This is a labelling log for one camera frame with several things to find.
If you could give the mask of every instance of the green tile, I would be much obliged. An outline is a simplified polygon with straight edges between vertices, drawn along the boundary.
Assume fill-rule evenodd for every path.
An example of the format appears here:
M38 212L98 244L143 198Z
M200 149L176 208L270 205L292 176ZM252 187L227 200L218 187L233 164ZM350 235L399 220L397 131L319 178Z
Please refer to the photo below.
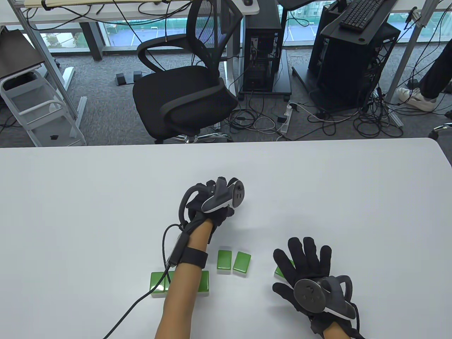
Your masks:
M173 281L174 271L169 271L169 278L171 281ZM165 276L165 293L168 292L168 288L170 287L170 282L168 281L168 277Z
M250 260L251 260L250 254L238 252L237 257L235 258L234 267L232 269L239 273L246 274L248 271L248 266L250 265Z
M281 270L279 269L279 267L276 267L275 274L278 275L278 276L280 276L280 277L283 278L283 279L286 279L286 278L284 277L284 275L282 274Z
M209 292L209 271L203 271L201 275L201 282L199 283L198 293Z
M163 272L152 272L151 273L151 285L149 286L149 291L154 288L154 286L159 282L162 277ZM164 293L165 290L165 280L162 280L155 291L152 294Z
M217 260L217 269L223 270L231 270L232 264L232 251L227 250L219 250L218 251L218 260Z

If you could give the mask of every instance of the black keyboard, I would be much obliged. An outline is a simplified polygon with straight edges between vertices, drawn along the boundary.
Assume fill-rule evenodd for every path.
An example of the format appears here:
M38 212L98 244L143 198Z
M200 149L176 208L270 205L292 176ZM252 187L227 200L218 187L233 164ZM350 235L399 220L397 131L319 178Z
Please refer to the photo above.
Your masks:
M385 0L361 0L353 2L344 14L341 27L362 32Z

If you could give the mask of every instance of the forearm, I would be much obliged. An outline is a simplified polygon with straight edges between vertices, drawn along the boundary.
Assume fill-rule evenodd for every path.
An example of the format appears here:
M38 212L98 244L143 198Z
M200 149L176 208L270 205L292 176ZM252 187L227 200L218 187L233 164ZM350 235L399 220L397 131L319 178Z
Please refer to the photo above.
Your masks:
M337 323L332 323L330 327L323 331L323 336L325 339L350 339Z
M205 252L212 227L212 222L207 219L193 231L188 247ZM190 338L193 308L200 281L200 267L191 264L177 266L165 299L163 316L155 339Z

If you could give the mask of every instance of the black pants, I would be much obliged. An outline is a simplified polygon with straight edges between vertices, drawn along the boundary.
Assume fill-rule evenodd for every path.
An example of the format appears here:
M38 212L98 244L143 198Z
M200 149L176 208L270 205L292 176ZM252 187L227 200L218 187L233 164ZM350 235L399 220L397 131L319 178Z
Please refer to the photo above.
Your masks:
M419 82L421 94L427 99L436 99L452 79L452 40Z

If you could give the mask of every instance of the black glove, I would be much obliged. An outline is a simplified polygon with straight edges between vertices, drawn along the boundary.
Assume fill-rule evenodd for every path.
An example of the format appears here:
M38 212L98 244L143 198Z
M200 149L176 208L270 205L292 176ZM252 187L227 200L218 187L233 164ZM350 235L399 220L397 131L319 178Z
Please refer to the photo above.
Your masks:
M233 178L229 181L228 186L231 182L235 181L237 179ZM206 187L209 189L209 191L212 191L212 187L215 185L215 181L209 180L206 182ZM227 217L230 217L234 215L234 209L231 207L223 207L219 210L216 210L211 213L204 213L201 211L202 204L209 198L209 194L206 192L199 192L192 201L190 201L186 208L188 208L188 217L190 218L190 226L197 227L201 225L203 222L205 222L207 219L212 220L213 228L212 233L210 234L210 239L212 238L213 232L217 229L218 226L220 226L224 220L226 220Z
M292 288L298 280L310 279L318 281L319 279L330 275L331 248L329 246L322 246L320 249L319 261L314 239L310 237L305 237L303 239L304 252L298 238L290 238L287 244L295 267L292 266L292 263L283 250L276 249L273 252L273 259ZM359 334L359 329L355 330L352 328L352 324L348 320L326 312L310 313L306 311L295 300L292 288L281 282L273 284L273 291L289 301L297 311L308 316L311 321L311 329L314 333L320 334L323 338L323 332L329 328L333 322L336 322L349 337L358 339L363 338Z

